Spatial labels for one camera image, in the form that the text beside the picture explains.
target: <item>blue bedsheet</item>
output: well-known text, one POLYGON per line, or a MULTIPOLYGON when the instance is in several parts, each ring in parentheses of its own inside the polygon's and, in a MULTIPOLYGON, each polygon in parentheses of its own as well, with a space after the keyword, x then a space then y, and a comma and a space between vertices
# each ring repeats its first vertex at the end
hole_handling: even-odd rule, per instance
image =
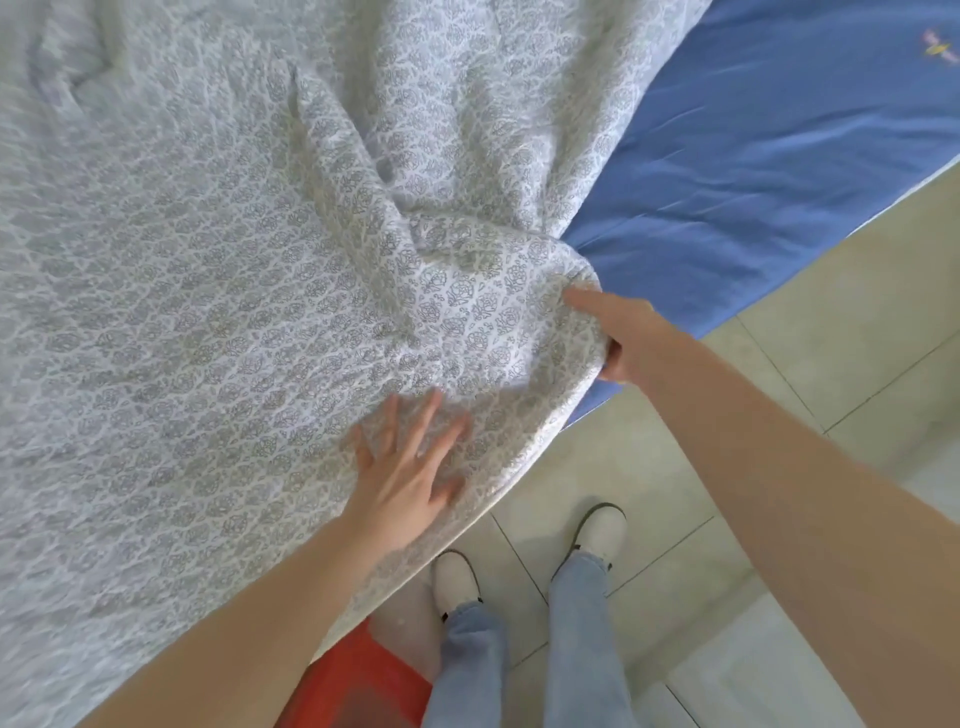
POLYGON ((703 336, 958 155, 958 0, 714 0, 564 239, 703 336))

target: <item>white shoe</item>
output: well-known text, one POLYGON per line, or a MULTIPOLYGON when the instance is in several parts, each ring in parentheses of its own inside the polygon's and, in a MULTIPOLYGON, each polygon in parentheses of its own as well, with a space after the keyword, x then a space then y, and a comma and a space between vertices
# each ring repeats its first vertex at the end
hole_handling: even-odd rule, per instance
POLYGON ((473 567, 460 551, 444 551, 433 562, 433 600, 442 619, 461 604, 480 600, 473 567))
POLYGON ((570 553, 577 549, 592 553, 607 565, 609 571, 626 539, 627 517, 623 511, 612 503, 600 503, 590 508, 580 521, 570 553))

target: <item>sneaker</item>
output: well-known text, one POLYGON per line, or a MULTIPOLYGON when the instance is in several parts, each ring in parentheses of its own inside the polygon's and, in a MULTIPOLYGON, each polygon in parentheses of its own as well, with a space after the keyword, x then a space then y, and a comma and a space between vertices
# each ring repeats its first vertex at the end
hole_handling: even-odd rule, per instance
POLYGON ((433 600, 444 621, 461 604, 483 601, 473 567, 460 551, 444 551, 433 562, 433 600))
POLYGON ((623 511, 612 503, 600 503, 590 508, 580 521, 570 553, 575 550, 591 553, 606 564, 609 571, 626 538, 627 517, 623 511))

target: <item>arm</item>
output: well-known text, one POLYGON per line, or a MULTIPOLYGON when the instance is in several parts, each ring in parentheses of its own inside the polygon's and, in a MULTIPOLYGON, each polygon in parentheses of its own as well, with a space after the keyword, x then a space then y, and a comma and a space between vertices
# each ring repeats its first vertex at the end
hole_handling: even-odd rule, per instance
POLYGON ((374 457, 353 433, 360 476, 343 514, 160 652, 87 716, 82 728, 271 728, 326 631, 386 554, 413 541, 462 479, 433 490, 462 417, 417 457, 442 396, 434 392, 396 446, 398 397, 384 405, 374 457))
POLYGON ((794 420, 648 303, 569 289, 864 721, 960 716, 960 527, 794 420))

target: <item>jeans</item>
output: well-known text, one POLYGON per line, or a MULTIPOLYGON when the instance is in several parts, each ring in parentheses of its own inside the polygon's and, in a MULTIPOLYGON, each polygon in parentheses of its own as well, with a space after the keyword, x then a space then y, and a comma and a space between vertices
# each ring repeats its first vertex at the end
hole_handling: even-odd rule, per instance
MULTIPOLYGON (((544 728, 636 728, 607 613, 607 569, 573 551, 550 584, 550 645, 544 728)), ((478 601, 446 620, 443 668, 422 728, 497 728, 507 635, 478 601)))

